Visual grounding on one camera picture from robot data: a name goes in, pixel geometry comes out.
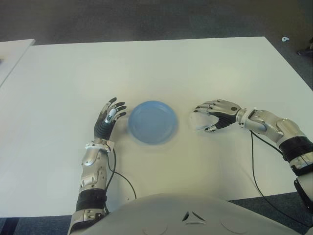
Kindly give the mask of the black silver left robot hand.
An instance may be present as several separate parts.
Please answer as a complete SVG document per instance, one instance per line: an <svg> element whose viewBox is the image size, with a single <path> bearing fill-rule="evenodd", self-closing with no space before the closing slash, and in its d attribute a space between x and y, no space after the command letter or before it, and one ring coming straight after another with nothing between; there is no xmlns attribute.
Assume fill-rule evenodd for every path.
<svg viewBox="0 0 313 235"><path fill-rule="evenodd" d="M100 111L94 126L94 138L109 140L113 128L119 118L125 116L127 108L125 102L116 102L117 98L110 99Z"/></svg>

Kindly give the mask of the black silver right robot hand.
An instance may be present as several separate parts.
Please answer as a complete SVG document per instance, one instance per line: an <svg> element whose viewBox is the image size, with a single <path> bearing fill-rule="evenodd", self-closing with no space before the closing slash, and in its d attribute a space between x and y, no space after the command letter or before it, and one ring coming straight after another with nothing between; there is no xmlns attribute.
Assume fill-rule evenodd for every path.
<svg viewBox="0 0 313 235"><path fill-rule="evenodd" d="M197 106L193 112L215 116L218 119L217 122L204 129L205 132L215 132L235 123L237 113L241 109L239 105L233 102L216 99Z"/></svg>

